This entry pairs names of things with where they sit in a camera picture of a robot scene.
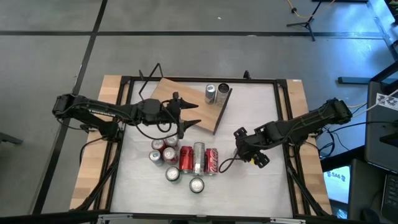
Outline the silver can dark top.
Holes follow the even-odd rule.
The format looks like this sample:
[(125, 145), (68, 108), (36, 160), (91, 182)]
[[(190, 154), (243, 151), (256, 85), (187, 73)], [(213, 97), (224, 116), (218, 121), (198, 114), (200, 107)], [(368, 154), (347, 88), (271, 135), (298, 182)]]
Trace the silver can dark top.
[(220, 83), (218, 85), (217, 92), (216, 92), (216, 98), (215, 98), (215, 103), (218, 106), (224, 105), (224, 102), (226, 101), (229, 91), (230, 91), (230, 87), (227, 83)]

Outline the black computer tower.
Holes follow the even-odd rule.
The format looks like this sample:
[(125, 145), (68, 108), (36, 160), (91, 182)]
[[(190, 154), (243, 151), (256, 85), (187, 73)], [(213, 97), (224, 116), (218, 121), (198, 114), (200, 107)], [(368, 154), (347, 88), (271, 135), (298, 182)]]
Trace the black computer tower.
[(374, 165), (398, 173), (398, 111), (378, 106), (376, 95), (384, 85), (370, 82), (366, 112), (365, 159)]

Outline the red can black lettering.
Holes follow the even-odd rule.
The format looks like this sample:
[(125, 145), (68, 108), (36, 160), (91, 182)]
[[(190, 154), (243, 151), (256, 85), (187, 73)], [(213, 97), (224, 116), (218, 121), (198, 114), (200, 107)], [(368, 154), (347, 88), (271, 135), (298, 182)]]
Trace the red can black lettering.
[(193, 170), (193, 148), (182, 146), (180, 149), (179, 169), (183, 173), (191, 173)]

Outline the black keyboard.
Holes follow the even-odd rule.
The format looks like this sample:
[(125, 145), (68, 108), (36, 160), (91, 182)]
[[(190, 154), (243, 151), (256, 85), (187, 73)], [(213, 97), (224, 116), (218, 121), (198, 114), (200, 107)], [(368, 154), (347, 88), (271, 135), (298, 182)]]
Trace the black keyboard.
[(386, 175), (381, 215), (394, 224), (398, 224), (398, 175)]

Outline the black desk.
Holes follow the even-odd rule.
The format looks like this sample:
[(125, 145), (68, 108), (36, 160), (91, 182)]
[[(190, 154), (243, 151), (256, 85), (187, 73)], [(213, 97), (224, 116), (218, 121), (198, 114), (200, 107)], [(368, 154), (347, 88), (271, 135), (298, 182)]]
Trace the black desk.
[(396, 175), (367, 162), (351, 162), (348, 219), (371, 223), (394, 224), (381, 215), (384, 183), (387, 174)]

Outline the wooden shelf black metal legs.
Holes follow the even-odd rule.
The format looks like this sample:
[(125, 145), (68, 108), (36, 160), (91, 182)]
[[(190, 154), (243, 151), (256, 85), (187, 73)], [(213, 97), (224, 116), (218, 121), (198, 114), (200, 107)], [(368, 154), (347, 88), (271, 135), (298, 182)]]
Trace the wooden shelf black metal legs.
[(159, 63), (150, 75), (144, 76), (142, 72), (139, 72), (139, 77), (144, 83), (157, 83), (151, 94), (153, 99), (169, 100), (174, 92), (178, 92), (183, 100), (198, 105), (197, 108), (182, 110), (181, 119), (184, 121), (200, 119), (201, 122), (197, 123), (198, 127), (211, 131), (213, 134), (216, 133), (233, 89), (230, 87), (224, 105), (218, 106), (215, 102), (210, 105), (205, 102), (205, 87), (208, 84), (214, 84), (217, 92), (218, 85), (226, 83), (225, 81), (217, 78), (166, 77)]

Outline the black tripod stand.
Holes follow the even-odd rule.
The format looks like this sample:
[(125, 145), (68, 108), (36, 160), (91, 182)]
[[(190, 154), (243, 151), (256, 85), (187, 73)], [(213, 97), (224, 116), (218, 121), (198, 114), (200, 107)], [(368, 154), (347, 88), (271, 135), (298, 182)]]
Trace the black tripod stand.
[(308, 32), (310, 34), (310, 37), (311, 37), (311, 40), (313, 42), (316, 41), (314, 32), (313, 32), (312, 27), (311, 27), (311, 23), (314, 20), (315, 14), (317, 13), (317, 11), (318, 11), (318, 9), (319, 9), (319, 7), (321, 5), (321, 2), (318, 2), (316, 8), (314, 9), (314, 11), (312, 12), (312, 14), (310, 16), (301, 16), (300, 14), (297, 13), (297, 8), (293, 6), (291, 0), (286, 0), (286, 1), (288, 2), (289, 6), (290, 6), (290, 12), (292, 14), (295, 14), (299, 18), (306, 19), (305, 22), (291, 23), (291, 24), (287, 24), (286, 26), (287, 27), (294, 27), (294, 26), (303, 27), (306, 30), (308, 30)]

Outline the black chair foot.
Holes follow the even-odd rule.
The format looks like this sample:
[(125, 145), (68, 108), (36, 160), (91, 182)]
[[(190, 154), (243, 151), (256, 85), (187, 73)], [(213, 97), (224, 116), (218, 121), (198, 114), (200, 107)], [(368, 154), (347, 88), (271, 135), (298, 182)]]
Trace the black chair foot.
[(15, 145), (21, 145), (23, 143), (23, 140), (0, 132), (0, 143), (2, 143), (2, 142), (8, 142), (8, 143), (15, 144)]

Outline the black floor stand bar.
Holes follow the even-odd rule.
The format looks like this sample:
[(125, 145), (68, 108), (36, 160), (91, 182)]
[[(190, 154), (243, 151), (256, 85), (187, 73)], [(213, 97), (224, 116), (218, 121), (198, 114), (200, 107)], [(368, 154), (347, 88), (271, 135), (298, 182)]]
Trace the black floor stand bar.
[(391, 78), (391, 75), (398, 72), (398, 61), (385, 68), (383, 71), (379, 72), (377, 75), (371, 78), (365, 77), (338, 77), (337, 82), (339, 84), (347, 85), (367, 85), (369, 82), (379, 82), (390, 84), (398, 78)]

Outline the blue and silver can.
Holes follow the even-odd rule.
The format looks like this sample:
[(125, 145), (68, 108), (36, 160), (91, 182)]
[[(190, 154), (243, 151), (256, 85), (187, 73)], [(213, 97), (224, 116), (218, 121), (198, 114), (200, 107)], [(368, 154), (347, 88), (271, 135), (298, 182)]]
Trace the blue and silver can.
[(162, 154), (158, 150), (152, 150), (149, 153), (149, 159), (151, 162), (153, 162), (156, 166), (162, 166), (164, 163), (164, 160), (162, 158)]
[(216, 97), (216, 87), (214, 84), (208, 84), (205, 87), (205, 102), (207, 104), (213, 104), (215, 102)]

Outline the red cola can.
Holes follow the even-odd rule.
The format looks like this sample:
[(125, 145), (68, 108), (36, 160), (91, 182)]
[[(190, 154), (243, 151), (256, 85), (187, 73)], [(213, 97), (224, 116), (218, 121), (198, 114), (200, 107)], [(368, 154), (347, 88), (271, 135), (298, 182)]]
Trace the red cola can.
[(167, 164), (175, 165), (178, 162), (178, 154), (172, 147), (167, 147), (162, 153), (162, 157)]
[(167, 145), (163, 139), (155, 139), (151, 142), (151, 147), (153, 150), (157, 150), (162, 154), (167, 148)]
[(172, 147), (172, 148), (174, 148), (175, 150), (179, 150), (179, 149), (180, 149), (180, 141), (179, 141), (179, 138), (178, 138), (177, 135), (170, 135), (170, 136), (167, 136), (167, 137), (164, 139), (164, 141), (165, 141), (165, 144), (166, 144), (168, 147)]

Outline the green soda can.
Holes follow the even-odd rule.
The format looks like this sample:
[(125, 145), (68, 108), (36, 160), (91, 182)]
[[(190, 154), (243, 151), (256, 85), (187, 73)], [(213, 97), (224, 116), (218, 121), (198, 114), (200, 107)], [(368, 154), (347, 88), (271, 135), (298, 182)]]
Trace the green soda can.
[(180, 170), (175, 166), (170, 166), (165, 171), (165, 178), (169, 182), (178, 182), (180, 180)]
[(201, 178), (196, 177), (190, 181), (189, 188), (193, 193), (199, 194), (204, 190), (205, 183)]

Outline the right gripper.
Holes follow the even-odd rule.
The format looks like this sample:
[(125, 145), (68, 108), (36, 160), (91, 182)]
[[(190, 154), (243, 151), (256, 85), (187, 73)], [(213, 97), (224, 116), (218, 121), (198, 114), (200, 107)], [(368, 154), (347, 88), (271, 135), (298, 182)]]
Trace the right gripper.
[(245, 138), (236, 139), (238, 155), (244, 162), (251, 162), (263, 168), (270, 162), (269, 158), (262, 151), (270, 149), (269, 146), (259, 143), (259, 136), (256, 134), (247, 135)]

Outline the silver metal bracket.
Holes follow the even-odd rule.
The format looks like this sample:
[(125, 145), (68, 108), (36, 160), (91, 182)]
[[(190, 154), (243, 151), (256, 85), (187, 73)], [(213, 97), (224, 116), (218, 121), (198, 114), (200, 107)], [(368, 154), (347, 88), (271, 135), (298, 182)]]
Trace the silver metal bracket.
[(305, 220), (295, 218), (270, 218), (270, 223), (278, 224), (307, 224)]
[(96, 224), (109, 224), (110, 221), (114, 220), (125, 220), (132, 219), (132, 213), (110, 213), (110, 214), (102, 214), (98, 216)]

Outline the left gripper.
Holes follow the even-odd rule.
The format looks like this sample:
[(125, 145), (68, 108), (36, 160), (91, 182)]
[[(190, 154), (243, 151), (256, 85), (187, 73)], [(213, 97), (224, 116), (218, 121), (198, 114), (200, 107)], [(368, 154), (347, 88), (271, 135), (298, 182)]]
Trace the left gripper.
[(200, 119), (181, 121), (181, 110), (197, 108), (198, 105), (189, 103), (179, 97), (178, 92), (172, 94), (171, 100), (160, 101), (148, 98), (137, 104), (137, 119), (146, 126), (156, 125), (157, 129), (162, 133), (168, 133), (172, 129), (172, 125), (177, 126), (175, 135), (182, 139), (184, 131), (191, 126), (200, 123)]

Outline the printed marker paper sheet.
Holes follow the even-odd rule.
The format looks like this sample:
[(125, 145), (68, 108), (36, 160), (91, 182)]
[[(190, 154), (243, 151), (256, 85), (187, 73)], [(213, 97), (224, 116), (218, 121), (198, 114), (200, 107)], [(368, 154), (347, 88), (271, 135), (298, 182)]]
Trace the printed marker paper sheet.
[(396, 97), (378, 93), (376, 95), (376, 103), (378, 106), (398, 111), (398, 98)]

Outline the grey metal beam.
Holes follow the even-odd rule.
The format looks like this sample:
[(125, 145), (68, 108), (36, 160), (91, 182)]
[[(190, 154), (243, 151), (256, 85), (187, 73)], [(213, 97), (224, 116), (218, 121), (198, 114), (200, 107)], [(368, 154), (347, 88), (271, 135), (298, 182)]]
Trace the grey metal beam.
[(388, 2), (389, 0), (369, 0), (368, 8), (374, 14), (374, 21), (383, 33), (393, 59), (398, 61), (398, 21), (390, 10)]

